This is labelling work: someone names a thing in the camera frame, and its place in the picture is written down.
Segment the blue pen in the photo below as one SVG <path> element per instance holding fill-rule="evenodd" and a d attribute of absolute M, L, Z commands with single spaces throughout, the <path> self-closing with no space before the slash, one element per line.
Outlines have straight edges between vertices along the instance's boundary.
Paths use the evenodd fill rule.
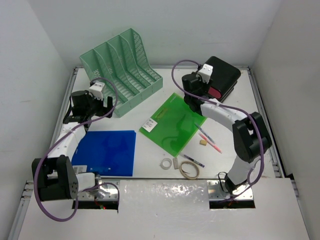
<path fill-rule="evenodd" d="M 201 133 L 202 133 L 208 140 L 210 140 L 213 144 L 216 144 L 215 141 L 203 130 L 202 127 L 200 127 L 197 123 L 195 123 L 194 125 L 201 131 Z"/>

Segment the pink top drawer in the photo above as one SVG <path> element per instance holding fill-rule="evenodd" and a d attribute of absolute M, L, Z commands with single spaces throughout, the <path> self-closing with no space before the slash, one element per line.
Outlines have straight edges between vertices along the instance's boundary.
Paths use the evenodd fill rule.
<path fill-rule="evenodd" d="M 213 98 L 216 98 L 216 99 L 218 99 L 218 100 L 222 97 L 221 93 L 220 93 L 217 89 L 215 89 L 215 88 L 213 88 L 213 87 L 210 87 L 210 88 L 209 88 L 208 94 L 209 94 L 210 96 L 212 96 Z"/>

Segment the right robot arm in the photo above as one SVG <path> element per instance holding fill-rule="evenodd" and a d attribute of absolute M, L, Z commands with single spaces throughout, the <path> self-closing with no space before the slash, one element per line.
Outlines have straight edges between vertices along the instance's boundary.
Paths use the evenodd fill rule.
<path fill-rule="evenodd" d="M 264 155 L 272 146 L 266 124 L 258 112 L 251 114 L 209 98 L 209 84 L 192 72 L 182 77 L 184 101 L 190 109 L 230 130 L 236 158 L 225 174 L 224 187 L 232 194 L 238 187 L 259 181 L 265 168 Z"/>

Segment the small tan eraser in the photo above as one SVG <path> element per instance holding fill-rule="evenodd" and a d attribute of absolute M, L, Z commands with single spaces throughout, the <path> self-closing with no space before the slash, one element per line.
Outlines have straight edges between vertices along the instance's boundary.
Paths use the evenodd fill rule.
<path fill-rule="evenodd" d="M 207 141 L 206 140 L 200 140 L 199 144 L 203 145 L 203 146 L 206 146 L 207 145 Z"/>

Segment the purple capped pen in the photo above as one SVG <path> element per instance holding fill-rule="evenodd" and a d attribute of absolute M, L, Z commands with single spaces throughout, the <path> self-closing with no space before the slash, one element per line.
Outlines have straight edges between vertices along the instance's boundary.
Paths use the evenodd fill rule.
<path fill-rule="evenodd" d="M 188 159 L 188 160 L 192 161 L 193 163 L 195 163 L 196 165 L 198 165 L 198 166 L 200 166 L 200 167 L 202 167 L 202 168 L 205 167 L 204 164 L 200 163 L 199 161 L 195 160 L 194 158 L 192 158 L 192 157 L 190 157 L 190 156 L 188 156 L 188 155 L 186 155 L 186 154 L 184 154 L 184 153 L 181 153 L 180 155 L 181 155 L 182 157 L 184 157 L 185 159 Z"/>

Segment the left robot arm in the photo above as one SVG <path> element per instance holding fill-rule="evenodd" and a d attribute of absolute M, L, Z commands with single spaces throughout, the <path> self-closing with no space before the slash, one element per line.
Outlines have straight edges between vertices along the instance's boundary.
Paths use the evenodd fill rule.
<path fill-rule="evenodd" d="M 111 118 L 113 98 L 104 98 L 93 90 L 79 90 L 71 93 L 69 106 L 62 120 L 62 128 L 53 149 L 44 158 L 36 158 L 31 164 L 32 175 L 37 178 L 39 201 L 75 199 L 80 191 L 80 183 L 71 160 L 80 141 L 91 125 L 92 117 Z"/>

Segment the white eraser block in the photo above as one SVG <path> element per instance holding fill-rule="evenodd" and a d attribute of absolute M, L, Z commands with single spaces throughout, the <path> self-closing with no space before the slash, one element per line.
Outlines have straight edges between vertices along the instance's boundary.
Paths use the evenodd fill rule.
<path fill-rule="evenodd" d="M 178 159 L 176 157 L 174 157 L 172 159 L 172 162 L 173 162 L 173 167 L 175 170 L 179 169 L 179 162 L 178 162 Z"/>

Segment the pink pen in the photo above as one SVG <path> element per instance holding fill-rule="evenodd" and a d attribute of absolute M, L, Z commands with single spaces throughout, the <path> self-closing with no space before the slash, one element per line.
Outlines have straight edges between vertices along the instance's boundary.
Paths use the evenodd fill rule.
<path fill-rule="evenodd" d="M 198 134 L 204 141 L 206 141 L 210 146 L 212 146 L 216 151 L 218 151 L 220 154 L 222 151 L 213 143 L 211 142 L 207 137 L 205 137 L 202 133 Z"/>

